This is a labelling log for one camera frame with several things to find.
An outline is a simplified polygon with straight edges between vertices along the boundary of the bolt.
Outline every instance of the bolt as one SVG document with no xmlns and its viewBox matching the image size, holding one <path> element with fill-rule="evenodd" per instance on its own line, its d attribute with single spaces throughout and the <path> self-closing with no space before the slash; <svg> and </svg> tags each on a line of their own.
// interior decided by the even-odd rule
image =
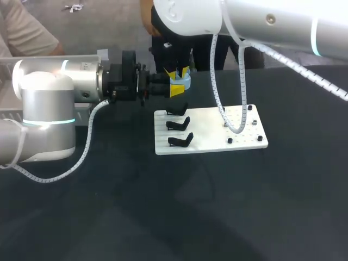
<svg viewBox="0 0 348 261">
<path fill-rule="evenodd" d="M 266 16 L 266 21 L 268 24 L 274 24 L 276 22 L 276 18 L 273 14 L 268 14 Z"/>
</svg>

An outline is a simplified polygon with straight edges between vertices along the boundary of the person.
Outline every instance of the person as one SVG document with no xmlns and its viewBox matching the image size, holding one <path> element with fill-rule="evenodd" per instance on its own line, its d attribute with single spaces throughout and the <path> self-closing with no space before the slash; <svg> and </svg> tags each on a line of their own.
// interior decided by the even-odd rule
<svg viewBox="0 0 348 261">
<path fill-rule="evenodd" d="M 152 10 L 153 0 L 140 0 L 140 12 L 142 23 L 151 35 L 152 50 L 157 72 L 163 72 L 162 59 L 160 55 L 156 55 L 156 50 L 161 48 L 166 41 L 161 37 L 161 34 L 152 24 Z M 210 48 L 212 44 L 212 35 L 199 35 L 194 39 L 193 57 L 195 67 L 198 71 L 210 70 Z M 234 57 L 238 63 L 238 44 L 227 35 L 219 35 L 216 44 L 215 52 L 215 69 L 223 70 L 225 65 L 228 49 L 231 49 Z M 263 54 L 254 49 L 245 49 L 245 69 L 262 69 L 264 68 Z"/>
<path fill-rule="evenodd" d="M 0 0 L 0 57 L 42 55 L 64 55 L 64 50 L 19 0 Z"/>
</svg>

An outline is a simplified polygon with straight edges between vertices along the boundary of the person's arm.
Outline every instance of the person's arm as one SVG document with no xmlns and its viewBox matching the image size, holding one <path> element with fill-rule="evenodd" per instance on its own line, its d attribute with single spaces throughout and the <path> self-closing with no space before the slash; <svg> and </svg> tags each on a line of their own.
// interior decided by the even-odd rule
<svg viewBox="0 0 348 261">
<path fill-rule="evenodd" d="M 151 9 L 153 0 L 140 0 L 140 13 L 142 23 L 149 34 L 152 36 L 160 36 L 160 33 L 155 29 L 151 22 Z"/>
<path fill-rule="evenodd" d="M 64 55 L 61 43 L 18 0 L 9 0 L 4 15 L 13 56 Z"/>
</svg>

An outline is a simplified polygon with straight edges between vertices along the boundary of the cable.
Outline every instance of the cable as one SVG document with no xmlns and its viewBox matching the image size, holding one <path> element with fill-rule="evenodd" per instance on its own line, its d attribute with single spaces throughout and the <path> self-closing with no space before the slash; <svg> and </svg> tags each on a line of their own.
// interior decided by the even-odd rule
<svg viewBox="0 0 348 261">
<path fill-rule="evenodd" d="M 216 79 L 215 79 L 215 49 L 216 49 L 216 42 L 218 40 L 218 35 L 213 35 L 213 40 L 212 40 L 212 48 L 210 50 L 210 77 L 212 80 L 212 88 L 213 88 L 213 93 L 214 97 L 216 100 L 216 105 L 219 109 L 219 112 L 225 121 L 226 125 L 228 128 L 236 133 L 239 134 L 241 133 L 246 124 L 246 114 L 247 114 L 247 103 L 246 103 L 246 82 L 245 82 L 245 67 L 244 67 L 244 50 L 245 47 L 240 47 L 239 48 L 239 76 L 240 76 L 240 91 L 241 91 L 241 100 L 242 100 L 242 117 L 240 121 L 240 126 L 238 129 L 234 128 L 231 121 L 227 117 L 225 111 L 223 110 L 223 106 L 220 101 L 219 97 L 219 92 L 218 92 L 218 87 L 216 86 Z"/>
<path fill-rule="evenodd" d="M 68 171 L 66 171 L 63 174 L 61 174 L 57 177 L 54 177 L 54 178 L 39 178 L 37 176 L 34 176 L 33 174 L 31 174 L 30 172 L 26 171 L 25 169 L 23 169 L 22 167 L 20 167 L 18 165 L 15 165 L 13 168 L 15 170 L 19 171 L 20 173 L 22 173 L 23 175 L 25 175 L 26 177 L 30 178 L 31 180 L 33 180 L 35 182 L 39 182 L 39 183 L 56 182 L 62 178 L 65 178 L 69 174 L 71 174 L 78 167 L 80 167 L 80 165 L 82 164 L 82 162 L 84 161 L 84 159 L 87 156 L 87 153 L 88 153 L 88 150 L 90 147 L 90 143 L 91 143 L 93 120 L 94 120 L 94 117 L 95 117 L 97 111 L 99 111 L 101 108 L 103 108 L 104 106 L 106 106 L 108 104 L 109 104 L 109 101 L 103 101 L 103 102 L 99 103 L 97 106 L 95 106 L 95 108 L 93 109 L 93 111 L 89 117 L 89 121 L 88 121 L 88 133 L 87 133 L 87 140 L 86 140 L 85 149 L 80 157 L 80 160 L 71 169 L 69 169 Z"/>
<path fill-rule="evenodd" d="M 10 164 L 8 164 L 7 166 L 0 166 L 0 169 L 9 169 L 11 167 L 14 167 L 17 164 L 18 160 L 20 159 L 20 156 L 21 156 L 22 151 L 23 151 L 24 142 L 26 140 L 28 128 L 22 126 L 19 122 L 12 120 L 12 119 L 4 119 L 4 121 L 11 121 L 15 125 L 20 127 L 20 129 L 21 129 L 21 134 L 20 134 L 20 138 L 18 141 L 18 147 L 17 147 L 17 152 L 16 152 L 15 157 L 13 158 L 12 162 Z"/>
<path fill-rule="evenodd" d="M 332 94 L 336 95 L 337 97 L 341 98 L 344 101 L 348 101 L 348 93 L 345 90 L 337 87 L 333 83 L 320 77 L 319 75 L 315 74 L 311 70 L 303 67 L 302 65 L 296 63 L 295 61 L 292 61 L 291 59 L 285 57 L 284 55 L 278 53 L 277 51 L 273 50 L 272 48 L 268 46 L 262 45 L 261 43 L 252 42 L 252 41 L 247 41 L 247 42 L 252 47 L 267 54 L 268 56 L 274 58 L 275 60 L 286 65 L 287 67 L 293 69 L 295 72 L 309 79 L 311 82 L 317 84 L 320 87 L 323 87 L 328 92 L 331 92 Z"/>
<path fill-rule="evenodd" d="M 247 117 L 247 106 L 246 106 L 246 79 L 245 79 L 245 64 L 244 64 L 244 51 L 245 48 L 253 47 L 257 50 L 267 54 L 268 56 L 274 58 L 275 60 L 279 61 L 280 63 L 288 66 L 289 68 L 293 69 L 295 72 L 299 73 L 300 75 L 304 76 L 305 78 L 309 79 L 311 82 L 317 84 L 320 87 L 323 87 L 325 90 L 331 92 L 332 94 L 338 96 L 339 98 L 343 99 L 344 101 L 348 101 L 348 93 L 334 85 L 333 83 L 323 79 L 319 75 L 315 74 L 311 70 L 306 69 L 302 65 L 292 61 L 291 59 L 283 56 L 282 54 L 276 52 L 272 48 L 262 45 L 261 43 L 256 43 L 252 41 L 241 41 L 241 39 L 238 37 L 236 31 L 234 30 L 231 19 L 229 18 L 229 14 L 226 7 L 225 0 L 220 0 L 220 7 L 222 11 L 222 17 L 223 21 L 225 23 L 225 26 L 227 27 L 227 30 L 230 34 L 230 36 L 233 38 L 233 40 L 239 45 L 239 51 L 238 51 L 238 63 L 239 63 L 239 76 L 240 76 L 240 89 L 241 89 L 241 100 L 242 100 L 242 117 L 240 126 L 238 129 L 234 128 L 231 124 L 230 120 L 228 119 L 225 111 L 223 110 L 219 93 L 218 93 L 218 87 L 216 86 L 216 78 L 215 78 L 215 50 L 216 50 L 216 43 L 218 40 L 218 35 L 213 35 L 212 40 L 212 47 L 210 49 L 210 78 L 212 81 L 212 88 L 213 93 L 216 101 L 216 105 L 219 109 L 219 112 L 228 126 L 228 128 L 234 132 L 235 134 L 241 133 L 246 124 L 246 117 Z"/>
</svg>

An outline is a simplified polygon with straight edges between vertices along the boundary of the beige sleeve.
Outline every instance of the beige sleeve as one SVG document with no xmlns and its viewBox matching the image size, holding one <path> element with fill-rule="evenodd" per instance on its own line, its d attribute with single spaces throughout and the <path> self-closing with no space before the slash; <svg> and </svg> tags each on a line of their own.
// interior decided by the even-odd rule
<svg viewBox="0 0 348 261">
<path fill-rule="evenodd" d="M 13 56 L 49 55 L 58 40 L 46 30 L 18 0 L 7 6 L 5 26 L 8 46 Z"/>
</svg>

